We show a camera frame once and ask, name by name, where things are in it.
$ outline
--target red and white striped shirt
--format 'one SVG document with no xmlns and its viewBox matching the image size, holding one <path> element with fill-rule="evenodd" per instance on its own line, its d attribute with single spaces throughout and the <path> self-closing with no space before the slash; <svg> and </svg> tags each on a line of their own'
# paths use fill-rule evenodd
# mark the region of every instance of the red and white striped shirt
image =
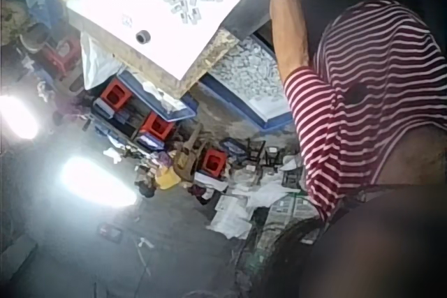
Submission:
<svg viewBox="0 0 447 298">
<path fill-rule="evenodd" d="M 357 83 L 365 98 L 348 105 Z M 447 63 L 425 24 L 390 1 L 360 3 L 325 30 L 314 67 L 284 84 L 297 127 L 307 190 L 323 218 L 344 193 L 374 184 L 411 129 L 447 131 Z"/>
</svg>

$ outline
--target bright light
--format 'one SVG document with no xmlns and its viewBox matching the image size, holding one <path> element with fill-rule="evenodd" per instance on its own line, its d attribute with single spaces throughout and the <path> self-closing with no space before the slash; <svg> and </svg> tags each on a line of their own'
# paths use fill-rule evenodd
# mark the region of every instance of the bright light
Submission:
<svg viewBox="0 0 447 298">
<path fill-rule="evenodd" d="M 75 157 L 65 164 L 62 182 L 71 192 L 97 204 L 125 207 L 137 200 L 124 183 L 85 158 Z"/>
<path fill-rule="evenodd" d="M 36 137 L 37 121 L 19 99 L 0 96 L 0 114 L 17 136 L 28 140 Z"/>
</svg>

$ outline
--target hole in shirt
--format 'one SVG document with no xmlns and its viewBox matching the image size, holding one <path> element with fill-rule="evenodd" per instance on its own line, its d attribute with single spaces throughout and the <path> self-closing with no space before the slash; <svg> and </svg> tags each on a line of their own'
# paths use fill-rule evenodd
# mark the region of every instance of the hole in shirt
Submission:
<svg viewBox="0 0 447 298">
<path fill-rule="evenodd" d="M 365 84 L 363 83 L 354 84 L 344 94 L 344 101 L 347 105 L 360 104 L 365 99 L 367 93 L 368 88 Z"/>
</svg>

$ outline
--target wire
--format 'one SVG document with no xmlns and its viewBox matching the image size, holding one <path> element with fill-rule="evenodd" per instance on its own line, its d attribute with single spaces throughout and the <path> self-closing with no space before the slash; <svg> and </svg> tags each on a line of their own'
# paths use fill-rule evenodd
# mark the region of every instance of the wire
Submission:
<svg viewBox="0 0 447 298">
<path fill-rule="evenodd" d="M 141 263 L 142 265 L 145 267 L 142 271 L 142 274 L 140 276 L 140 280 L 138 281 L 138 285 L 137 288 L 135 289 L 135 293 L 133 294 L 133 298 L 136 298 L 138 295 L 138 291 L 140 291 L 140 286 L 142 283 L 142 279 L 144 278 L 145 274 L 147 274 L 149 276 L 149 278 L 151 278 L 151 271 L 148 269 L 148 264 L 149 264 L 149 257 L 147 258 L 147 262 L 145 262 L 145 259 L 143 258 L 141 251 L 140 251 L 140 247 L 138 247 L 138 243 L 136 240 L 133 240 L 133 243 L 135 244 L 138 256 L 140 257 Z"/>
</svg>

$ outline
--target concrete floor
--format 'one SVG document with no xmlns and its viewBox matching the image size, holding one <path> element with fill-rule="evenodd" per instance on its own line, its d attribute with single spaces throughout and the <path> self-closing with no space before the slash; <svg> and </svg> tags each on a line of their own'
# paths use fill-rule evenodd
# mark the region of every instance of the concrete floor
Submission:
<svg viewBox="0 0 447 298">
<path fill-rule="evenodd" d="M 7 83 L 22 71 L 17 62 L 2 64 Z M 26 92 L 33 108 L 45 113 L 46 106 L 30 83 L 33 81 L 25 79 L 15 89 Z M 191 93 L 200 103 L 197 120 L 205 125 L 205 136 L 252 137 L 266 139 L 271 145 L 296 147 L 292 125 L 265 136 L 206 88 L 196 85 Z M 76 155 L 96 161 L 130 187 L 135 179 L 133 162 L 113 165 L 102 154 L 110 147 L 108 141 L 93 128 L 82 132 L 81 127 L 62 126 L 55 134 L 16 147 L 0 158 L 1 224 L 7 228 L 2 229 L 2 249 L 22 233 L 39 245 L 36 259 L 14 287 L 13 297 L 88 297 L 94 283 L 107 288 L 113 297 L 178 298 L 194 290 L 222 297 L 232 292 L 232 260 L 240 241 L 228 241 L 207 230 L 212 208 L 202 207 L 185 190 L 174 188 L 142 200 L 141 220 L 136 223 L 123 211 L 84 201 L 61 185 L 61 169 Z M 99 237 L 96 230 L 100 223 L 123 229 L 121 243 Z M 141 237 L 155 245 L 153 250 L 141 249 L 150 277 L 143 275 L 145 268 L 135 247 Z"/>
</svg>

